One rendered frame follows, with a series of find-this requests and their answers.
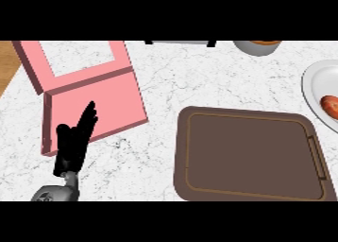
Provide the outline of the grey pot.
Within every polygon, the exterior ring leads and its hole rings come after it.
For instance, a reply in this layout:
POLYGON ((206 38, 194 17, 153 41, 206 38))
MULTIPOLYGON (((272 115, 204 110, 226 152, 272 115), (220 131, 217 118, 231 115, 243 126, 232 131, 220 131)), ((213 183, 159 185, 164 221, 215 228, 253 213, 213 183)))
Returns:
POLYGON ((281 45, 281 41, 235 41, 237 47, 251 56, 269 56, 281 45))

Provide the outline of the brown tray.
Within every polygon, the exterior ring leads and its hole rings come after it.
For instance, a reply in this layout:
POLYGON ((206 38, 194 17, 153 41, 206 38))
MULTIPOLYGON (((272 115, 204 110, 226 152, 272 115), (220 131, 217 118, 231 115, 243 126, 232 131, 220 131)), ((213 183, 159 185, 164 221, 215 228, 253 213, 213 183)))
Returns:
POLYGON ((310 120, 284 112, 185 108, 173 184, 187 200, 335 201, 310 120))

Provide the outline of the pink open box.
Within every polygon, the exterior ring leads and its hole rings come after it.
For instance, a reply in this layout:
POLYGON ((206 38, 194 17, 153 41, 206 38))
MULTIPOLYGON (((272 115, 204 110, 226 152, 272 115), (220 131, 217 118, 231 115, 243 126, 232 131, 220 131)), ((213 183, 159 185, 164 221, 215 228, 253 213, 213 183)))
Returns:
POLYGON ((14 49, 44 96, 41 154, 58 152, 57 127, 75 126, 83 110, 95 104, 98 122, 94 141, 148 122, 144 98, 129 52, 123 41, 108 42, 116 59, 94 67, 57 76, 38 41, 16 41, 14 49))

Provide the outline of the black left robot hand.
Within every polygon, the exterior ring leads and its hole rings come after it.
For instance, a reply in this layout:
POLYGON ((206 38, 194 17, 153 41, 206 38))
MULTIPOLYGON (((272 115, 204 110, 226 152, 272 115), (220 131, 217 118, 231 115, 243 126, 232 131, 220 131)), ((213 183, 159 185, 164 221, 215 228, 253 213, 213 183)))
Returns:
POLYGON ((76 127, 61 124, 57 127, 58 154, 54 175, 61 177, 69 171, 79 172, 86 160, 88 146, 98 121, 95 102, 89 103, 76 127))

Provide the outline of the grey appliance with black legs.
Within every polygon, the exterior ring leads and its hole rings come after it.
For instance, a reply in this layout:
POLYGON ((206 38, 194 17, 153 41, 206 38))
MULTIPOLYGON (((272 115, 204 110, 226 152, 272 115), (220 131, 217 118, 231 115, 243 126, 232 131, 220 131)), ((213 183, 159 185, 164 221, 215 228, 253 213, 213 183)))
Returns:
POLYGON ((207 47, 216 47, 217 41, 144 41, 145 44, 156 43, 184 43, 184 44, 204 44, 207 47))

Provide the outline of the white plate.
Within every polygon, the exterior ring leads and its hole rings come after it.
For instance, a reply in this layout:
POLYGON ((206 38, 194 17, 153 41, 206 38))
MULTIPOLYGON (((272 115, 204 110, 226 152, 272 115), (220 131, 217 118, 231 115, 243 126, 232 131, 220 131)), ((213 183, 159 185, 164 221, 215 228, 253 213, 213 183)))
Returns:
POLYGON ((338 97, 338 60, 321 60, 309 66, 301 76, 301 92, 312 112, 338 133, 338 120, 327 114, 321 104, 327 95, 338 97))

